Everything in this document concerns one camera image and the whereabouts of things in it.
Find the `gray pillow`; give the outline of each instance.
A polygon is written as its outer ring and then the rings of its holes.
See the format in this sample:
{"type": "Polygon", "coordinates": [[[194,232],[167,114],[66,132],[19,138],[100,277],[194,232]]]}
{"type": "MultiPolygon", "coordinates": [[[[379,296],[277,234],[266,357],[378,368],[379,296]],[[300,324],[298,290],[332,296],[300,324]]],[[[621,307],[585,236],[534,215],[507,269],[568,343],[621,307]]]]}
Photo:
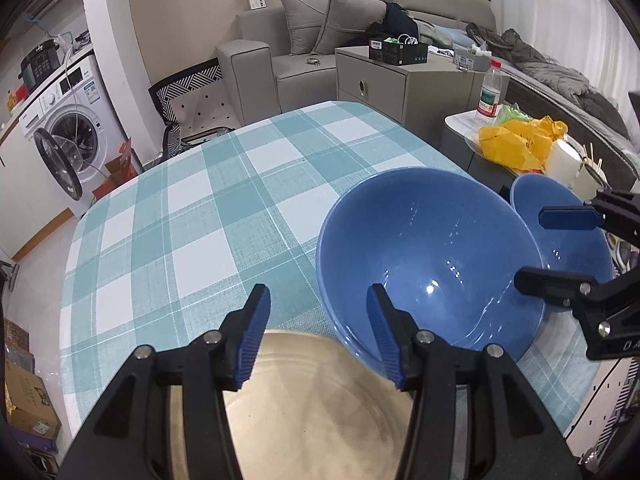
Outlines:
{"type": "Polygon", "coordinates": [[[335,49],[385,19],[382,0],[329,0],[324,23],[312,54],[333,54],[335,49]]]}
{"type": "Polygon", "coordinates": [[[287,17],[292,54],[308,54],[318,40],[329,0],[280,0],[287,17]]]}

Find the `plaid tablecloth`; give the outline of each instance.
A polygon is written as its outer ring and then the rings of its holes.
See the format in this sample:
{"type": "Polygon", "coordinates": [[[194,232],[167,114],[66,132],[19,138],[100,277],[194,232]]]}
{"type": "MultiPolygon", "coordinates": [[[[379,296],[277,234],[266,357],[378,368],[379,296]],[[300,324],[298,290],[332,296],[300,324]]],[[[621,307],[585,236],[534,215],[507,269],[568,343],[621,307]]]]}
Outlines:
{"type": "MultiPolygon", "coordinates": [[[[254,283],[268,326],[334,336],[320,305],[316,241],[336,199],[379,171],[465,174],[363,105],[326,102],[189,150],[100,200],[78,223],[60,311],[73,434],[131,351],[186,345],[244,305],[254,283]]],[[[569,313],[551,312],[520,367],[564,430],[597,370],[569,313]]]]}

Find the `green plastic bag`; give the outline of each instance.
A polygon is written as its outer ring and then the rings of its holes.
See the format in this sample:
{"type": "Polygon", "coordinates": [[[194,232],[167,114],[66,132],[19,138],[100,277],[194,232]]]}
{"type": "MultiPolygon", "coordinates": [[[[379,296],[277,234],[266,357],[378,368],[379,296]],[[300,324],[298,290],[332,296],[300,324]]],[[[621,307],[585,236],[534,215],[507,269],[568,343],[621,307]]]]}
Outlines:
{"type": "Polygon", "coordinates": [[[500,108],[500,111],[498,112],[498,115],[496,115],[495,117],[494,126],[500,126],[501,124],[504,124],[507,121],[511,121],[512,119],[515,119],[516,121],[523,121],[526,123],[527,121],[531,120],[531,117],[529,117],[526,113],[521,112],[518,108],[518,105],[512,107],[508,104],[503,104],[500,108]]]}

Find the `blue bowl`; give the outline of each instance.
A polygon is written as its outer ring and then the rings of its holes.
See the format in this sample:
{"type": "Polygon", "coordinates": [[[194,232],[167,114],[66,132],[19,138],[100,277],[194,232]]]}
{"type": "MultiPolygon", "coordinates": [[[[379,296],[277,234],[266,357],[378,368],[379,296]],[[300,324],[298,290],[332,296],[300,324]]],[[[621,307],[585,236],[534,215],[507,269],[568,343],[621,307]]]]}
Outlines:
{"type": "Polygon", "coordinates": [[[316,272],[338,338],[367,367],[383,365],[367,316],[367,289],[382,283],[396,308],[450,344],[495,342],[520,359],[544,313],[513,276],[541,267],[529,229],[493,191],[428,168],[377,174],[335,203],[320,231],[316,272]]]}
{"type": "Polygon", "coordinates": [[[613,278],[609,246],[601,229],[561,231],[540,225],[538,214],[545,205],[582,205],[567,188],[547,176],[527,173],[514,181],[510,201],[529,226],[545,268],[590,274],[600,283],[613,278]]]}

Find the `bowl rim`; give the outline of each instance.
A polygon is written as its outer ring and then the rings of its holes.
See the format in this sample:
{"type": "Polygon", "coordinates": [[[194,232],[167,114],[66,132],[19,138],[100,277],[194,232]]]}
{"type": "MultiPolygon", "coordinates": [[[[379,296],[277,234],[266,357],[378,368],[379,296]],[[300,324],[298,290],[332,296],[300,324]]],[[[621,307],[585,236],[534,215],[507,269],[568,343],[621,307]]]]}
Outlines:
{"type": "MultiPolygon", "coordinates": [[[[363,363],[365,366],[369,367],[370,369],[376,371],[377,373],[381,374],[382,376],[386,377],[386,373],[385,373],[385,369],[383,366],[383,363],[381,360],[377,359],[373,354],[371,354],[371,352],[369,352],[369,350],[367,350],[365,348],[365,346],[358,341],[355,336],[353,334],[351,334],[350,332],[348,332],[347,329],[345,329],[345,327],[343,327],[341,325],[341,323],[338,323],[338,319],[335,313],[335,309],[334,307],[331,305],[327,293],[326,293],[326,287],[324,286],[324,280],[322,279],[322,275],[321,275],[321,255],[322,255],[322,249],[321,249],[321,241],[322,238],[324,237],[324,232],[326,230],[327,227],[327,223],[330,220],[330,218],[332,217],[332,215],[334,214],[335,210],[340,207],[340,204],[342,203],[342,200],[352,191],[354,191],[357,187],[364,185],[366,182],[368,182],[369,180],[373,179],[373,178],[379,178],[380,176],[389,176],[392,173],[412,173],[414,171],[419,171],[422,173],[445,173],[447,175],[456,177],[456,178],[460,178],[460,179],[465,179],[465,180],[469,180],[475,184],[477,184],[478,186],[485,188],[487,191],[489,191],[491,193],[491,195],[494,195],[496,198],[502,200],[504,202],[504,205],[507,206],[509,209],[511,209],[515,215],[514,215],[514,219],[516,222],[520,222],[520,224],[524,227],[524,229],[526,230],[526,232],[529,234],[530,240],[533,243],[533,247],[535,247],[536,249],[536,253],[538,254],[538,262],[540,265],[540,268],[543,268],[543,260],[542,260],[542,254],[540,253],[540,248],[538,247],[538,243],[536,242],[536,239],[534,238],[533,234],[531,233],[531,230],[529,229],[529,226],[527,225],[527,223],[522,219],[522,217],[517,213],[517,211],[515,210],[514,207],[511,206],[510,202],[507,202],[506,200],[504,200],[500,195],[498,195],[493,189],[485,186],[485,184],[483,184],[482,182],[477,181],[476,179],[474,179],[473,177],[469,176],[468,174],[459,174],[459,173],[454,173],[453,171],[447,171],[447,170],[441,170],[439,168],[427,168],[425,166],[407,166],[404,168],[391,168],[389,170],[385,170],[385,171],[380,171],[379,173],[373,174],[371,176],[368,176],[367,178],[364,178],[363,180],[361,180],[359,183],[357,183],[355,186],[351,187],[350,189],[348,189],[345,193],[343,193],[340,197],[338,197],[338,200],[335,201],[335,203],[332,205],[331,209],[329,209],[329,212],[327,213],[326,217],[324,218],[324,221],[322,222],[322,227],[320,228],[320,232],[318,235],[318,242],[316,243],[316,279],[318,281],[318,290],[320,291],[320,300],[321,300],[321,304],[322,307],[324,308],[324,311],[327,313],[329,320],[331,321],[332,326],[334,327],[334,331],[338,337],[338,340],[347,347],[347,350],[349,350],[349,352],[354,355],[361,363],[363,363]]],[[[540,303],[542,303],[542,309],[540,310],[540,318],[538,319],[538,322],[536,323],[536,329],[535,329],[535,334],[538,334],[538,330],[540,329],[540,325],[542,324],[542,320],[544,319],[545,316],[545,311],[546,311],[546,303],[544,300],[540,299],[540,303]]],[[[518,356],[517,358],[514,358],[514,361],[518,361],[519,359],[521,359],[524,354],[526,353],[527,349],[523,352],[523,354],[521,356],[518,356]]]]}

